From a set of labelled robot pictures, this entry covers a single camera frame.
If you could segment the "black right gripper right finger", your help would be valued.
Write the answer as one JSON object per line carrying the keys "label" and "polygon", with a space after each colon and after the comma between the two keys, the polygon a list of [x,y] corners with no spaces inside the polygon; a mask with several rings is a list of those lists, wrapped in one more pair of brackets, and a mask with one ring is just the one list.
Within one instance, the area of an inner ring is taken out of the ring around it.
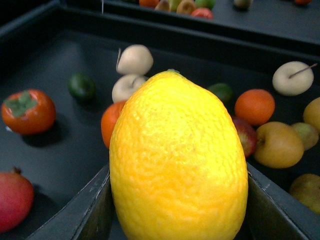
{"label": "black right gripper right finger", "polygon": [[320,216],[249,163],[246,219],[255,240],[318,240]]}

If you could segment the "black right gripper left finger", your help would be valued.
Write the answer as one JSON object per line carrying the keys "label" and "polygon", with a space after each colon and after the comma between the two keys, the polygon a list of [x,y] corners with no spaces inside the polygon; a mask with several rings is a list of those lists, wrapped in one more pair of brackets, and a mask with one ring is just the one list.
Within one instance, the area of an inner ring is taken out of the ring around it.
{"label": "black right gripper left finger", "polygon": [[107,240],[114,216],[110,169],[105,165],[29,240]]}

